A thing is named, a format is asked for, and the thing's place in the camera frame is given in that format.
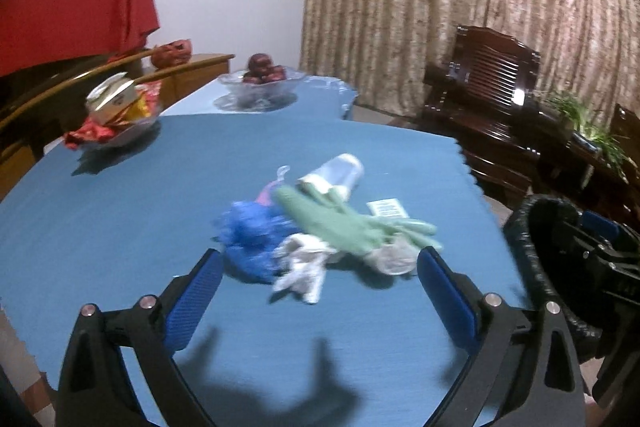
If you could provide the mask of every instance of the table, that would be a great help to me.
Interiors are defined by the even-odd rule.
[[[213,223],[231,201],[255,198],[283,164],[295,180],[343,152],[365,167],[356,210],[398,198],[412,217],[438,225],[453,270],[483,292],[526,303],[452,139],[350,121],[256,122],[245,114],[161,118],[154,140],[88,162],[57,147],[0,203],[2,302],[54,385],[83,303],[122,309],[160,293],[212,247]],[[225,276],[175,357],[220,427],[302,427],[327,410],[332,418],[314,425],[421,426],[465,360],[417,278],[331,270],[315,306],[270,296],[268,286]],[[129,349],[125,359],[142,407],[163,425]]]
[[[229,111],[221,110],[214,105],[217,99],[227,94],[226,87],[214,80],[166,109],[162,115],[229,114]],[[330,76],[306,77],[296,88],[295,94],[298,99],[291,105],[262,114],[286,114],[289,116],[304,116],[306,118],[350,120],[351,107],[357,96],[356,90],[348,84],[345,84],[339,78]]]

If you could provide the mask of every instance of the black trash bag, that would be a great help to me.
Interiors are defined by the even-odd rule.
[[[585,274],[575,261],[553,245],[552,228],[557,219],[578,225],[580,212],[566,200],[528,196],[502,228],[536,308],[547,301],[562,307],[580,363],[592,359],[610,314],[606,303],[588,291]]]

